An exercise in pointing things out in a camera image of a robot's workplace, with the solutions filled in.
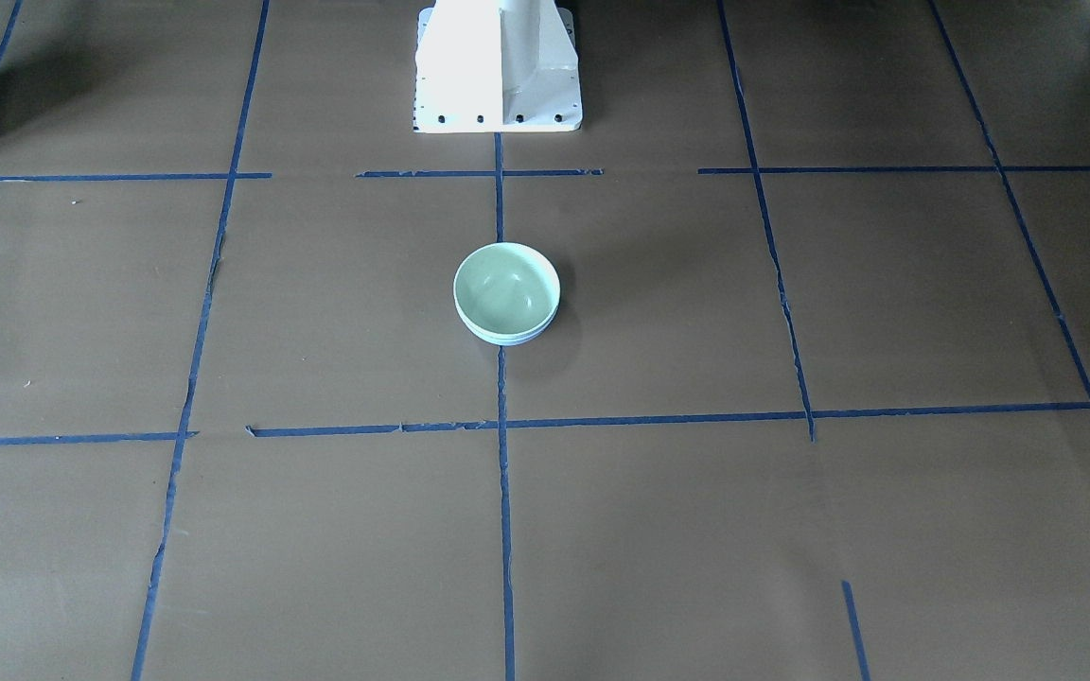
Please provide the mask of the green bowl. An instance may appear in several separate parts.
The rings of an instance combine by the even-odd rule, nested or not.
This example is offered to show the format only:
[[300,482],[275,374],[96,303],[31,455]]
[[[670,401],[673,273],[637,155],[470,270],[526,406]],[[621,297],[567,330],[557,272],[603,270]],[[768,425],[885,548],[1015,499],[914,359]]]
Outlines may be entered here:
[[561,279],[537,250],[498,242],[471,252],[455,272],[451,296],[464,306],[493,306],[514,299],[561,305]]

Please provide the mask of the white plate with black knobs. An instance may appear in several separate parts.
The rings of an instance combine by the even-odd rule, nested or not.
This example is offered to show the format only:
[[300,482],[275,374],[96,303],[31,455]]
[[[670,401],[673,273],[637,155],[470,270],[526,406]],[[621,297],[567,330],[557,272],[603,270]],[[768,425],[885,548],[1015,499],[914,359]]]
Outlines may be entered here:
[[417,133],[583,124],[576,22],[554,1],[436,1],[417,14],[414,64]]

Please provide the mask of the brown paper table cover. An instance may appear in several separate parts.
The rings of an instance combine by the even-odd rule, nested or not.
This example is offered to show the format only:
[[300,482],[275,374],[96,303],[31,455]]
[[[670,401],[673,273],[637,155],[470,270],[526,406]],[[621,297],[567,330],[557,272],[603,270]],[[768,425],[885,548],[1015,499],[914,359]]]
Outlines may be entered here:
[[0,1],[0,680],[1090,680],[1090,1],[571,8]]

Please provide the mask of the blue bowl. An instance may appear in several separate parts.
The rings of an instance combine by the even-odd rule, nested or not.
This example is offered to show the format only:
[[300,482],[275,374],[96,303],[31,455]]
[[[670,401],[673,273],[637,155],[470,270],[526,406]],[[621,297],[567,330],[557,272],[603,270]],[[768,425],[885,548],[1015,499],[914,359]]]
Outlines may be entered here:
[[497,346],[518,346],[544,332],[561,306],[545,305],[533,299],[514,299],[493,306],[464,306],[455,301],[455,311],[467,331],[479,340]]

